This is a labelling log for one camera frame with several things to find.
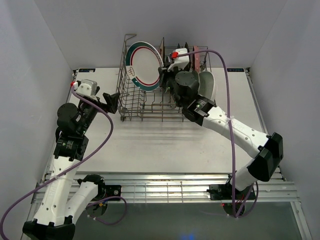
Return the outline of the cream floral square plate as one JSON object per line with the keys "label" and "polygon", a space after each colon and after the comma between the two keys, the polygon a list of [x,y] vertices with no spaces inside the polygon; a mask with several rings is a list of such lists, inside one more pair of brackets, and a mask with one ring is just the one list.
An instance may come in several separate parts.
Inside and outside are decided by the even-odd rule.
{"label": "cream floral square plate", "polygon": [[165,43],[164,43],[164,41],[165,41],[165,39],[162,38],[160,45],[159,45],[159,49],[158,49],[158,52],[159,52],[163,62],[165,61]]}

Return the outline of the small teal red rimmed plate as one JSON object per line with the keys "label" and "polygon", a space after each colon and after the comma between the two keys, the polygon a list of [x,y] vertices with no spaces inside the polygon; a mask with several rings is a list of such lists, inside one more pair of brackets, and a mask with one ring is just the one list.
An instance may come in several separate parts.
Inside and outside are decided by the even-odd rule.
{"label": "small teal red rimmed plate", "polygon": [[164,66],[157,49],[148,42],[133,43],[125,55],[126,73],[142,91],[154,91],[160,86],[158,68]]}

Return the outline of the white oval plate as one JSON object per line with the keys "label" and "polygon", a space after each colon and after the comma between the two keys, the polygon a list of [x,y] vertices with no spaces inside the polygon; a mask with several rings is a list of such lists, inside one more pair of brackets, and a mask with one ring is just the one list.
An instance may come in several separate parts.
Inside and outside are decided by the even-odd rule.
{"label": "white oval plate", "polygon": [[217,83],[214,75],[210,71],[202,71],[199,73],[198,93],[212,101],[216,100]]}

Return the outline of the black floral square plate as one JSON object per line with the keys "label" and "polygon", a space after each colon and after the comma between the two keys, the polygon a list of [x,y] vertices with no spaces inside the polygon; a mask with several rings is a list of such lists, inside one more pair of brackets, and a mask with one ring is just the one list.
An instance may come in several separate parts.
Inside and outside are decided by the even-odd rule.
{"label": "black floral square plate", "polygon": [[187,52],[189,53],[190,52],[190,48],[189,48],[189,45],[188,45],[187,42],[185,43],[184,47],[186,48]]}

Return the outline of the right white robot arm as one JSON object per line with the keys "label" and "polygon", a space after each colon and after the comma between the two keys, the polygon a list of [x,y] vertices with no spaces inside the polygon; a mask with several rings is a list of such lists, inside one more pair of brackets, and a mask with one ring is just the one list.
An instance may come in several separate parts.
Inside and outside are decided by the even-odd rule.
{"label": "right white robot arm", "polygon": [[280,134],[268,135],[228,116],[216,104],[217,82],[210,71],[168,71],[160,67],[158,72],[160,86],[169,91],[189,121],[219,133],[252,158],[226,184],[230,198],[237,199],[256,181],[270,180],[284,155]]}

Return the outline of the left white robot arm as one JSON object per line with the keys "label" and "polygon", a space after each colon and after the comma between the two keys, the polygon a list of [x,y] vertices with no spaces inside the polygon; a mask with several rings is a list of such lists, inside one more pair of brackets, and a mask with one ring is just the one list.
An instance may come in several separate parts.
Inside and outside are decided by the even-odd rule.
{"label": "left white robot arm", "polygon": [[89,174],[78,180],[79,189],[68,198],[77,170],[85,161],[89,126],[97,113],[115,114],[118,110],[120,93],[103,93],[102,96],[104,103],[97,97],[84,96],[77,105],[68,102],[57,110],[51,176],[38,211],[22,228],[22,232],[32,240],[73,239],[76,222],[86,206],[106,195],[103,177]]}

